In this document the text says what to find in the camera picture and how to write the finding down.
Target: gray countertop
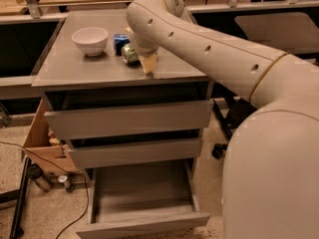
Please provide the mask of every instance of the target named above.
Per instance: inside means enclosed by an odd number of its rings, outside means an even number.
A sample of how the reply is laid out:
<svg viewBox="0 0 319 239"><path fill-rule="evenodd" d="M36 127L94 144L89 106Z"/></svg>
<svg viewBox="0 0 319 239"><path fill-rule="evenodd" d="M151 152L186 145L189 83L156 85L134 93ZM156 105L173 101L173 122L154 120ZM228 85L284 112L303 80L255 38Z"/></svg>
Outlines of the gray countertop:
<svg viewBox="0 0 319 239"><path fill-rule="evenodd" d="M190 18L187 12L182 16ZM84 55L73 43L72 34L85 27L102 27L109 31L104 53L98 57ZM114 34L124 34L128 27L126 10L94 10L70 12L48 57L33 82L33 87L82 88L144 85L159 81L206 79L206 75L171 52L159 48L157 68L145 75L141 64L128 66L116 56Z"/></svg>

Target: bottle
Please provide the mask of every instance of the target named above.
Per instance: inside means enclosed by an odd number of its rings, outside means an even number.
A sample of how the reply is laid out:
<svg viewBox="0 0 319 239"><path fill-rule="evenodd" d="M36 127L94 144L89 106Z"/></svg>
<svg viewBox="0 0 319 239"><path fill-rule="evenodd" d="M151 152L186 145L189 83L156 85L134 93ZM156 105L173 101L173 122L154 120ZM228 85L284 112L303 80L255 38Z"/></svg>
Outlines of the bottle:
<svg viewBox="0 0 319 239"><path fill-rule="evenodd" d="M43 191L49 192L52 188L51 180L43 173L43 170L36 163L28 168L28 177L32 179Z"/></svg>

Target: bottom drawer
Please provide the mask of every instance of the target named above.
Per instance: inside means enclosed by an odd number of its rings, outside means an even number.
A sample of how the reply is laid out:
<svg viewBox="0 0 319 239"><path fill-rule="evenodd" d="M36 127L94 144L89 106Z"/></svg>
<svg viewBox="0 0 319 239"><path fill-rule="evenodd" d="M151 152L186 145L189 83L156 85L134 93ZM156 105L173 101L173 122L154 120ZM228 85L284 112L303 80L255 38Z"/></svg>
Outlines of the bottom drawer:
<svg viewBox="0 0 319 239"><path fill-rule="evenodd" d="M97 168L89 224L82 239L102 239L203 226L185 160Z"/></svg>

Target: floor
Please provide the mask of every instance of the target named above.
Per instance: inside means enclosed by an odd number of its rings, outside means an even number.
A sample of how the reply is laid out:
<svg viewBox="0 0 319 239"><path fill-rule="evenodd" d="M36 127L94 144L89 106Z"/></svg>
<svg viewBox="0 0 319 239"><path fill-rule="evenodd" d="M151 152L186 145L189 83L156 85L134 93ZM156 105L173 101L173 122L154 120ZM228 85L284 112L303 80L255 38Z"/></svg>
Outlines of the floor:
<svg viewBox="0 0 319 239"><path fill-rule="evenodd" d="M7 127L0 128L0 141L23 144L30 128L33 115L12 117ZM206 226L158 234L130 237L132 239L222 239L221 212L221 176L223 161L211 156L215 143L224 143L226 139L219 122L211 115L209 127L203 132L203 148L196 164L193 183L201 211L209 212ZM0 193L19 188L23 169L21 148L15 145L0 143ZM87 193L84 178L77 175L73 178L75 189L68 193L59 182L49 192L42 191L32 180L29 180L26 201L23 210L21 227L22 238L53 239L69 223L78 219L85 211ZM0 205L0 239L10 235L15 201ZM59 238L79 239L76 234L79 227L87 223L85 214L78 222L66 229Z"/></svg>

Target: cabinet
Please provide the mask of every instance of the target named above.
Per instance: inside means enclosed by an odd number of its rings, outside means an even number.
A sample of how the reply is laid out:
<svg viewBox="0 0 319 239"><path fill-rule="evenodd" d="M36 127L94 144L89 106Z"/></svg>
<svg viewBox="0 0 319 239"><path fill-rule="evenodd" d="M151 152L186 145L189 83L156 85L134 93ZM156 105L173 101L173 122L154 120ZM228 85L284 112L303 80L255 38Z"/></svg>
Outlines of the cabinet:
<svg viewBox="0 0 319 239"><path fill-rule="evenodd" d="M123 33L125 10L72 12L33 83L51 129L91 179L89 222L79 236L204 225L209 214L199 211L191 166L210 119L212 81L164 49L151 75L115 56L112 40L103 55L83 56L71 35L90 25L110 37Z"/></svg>

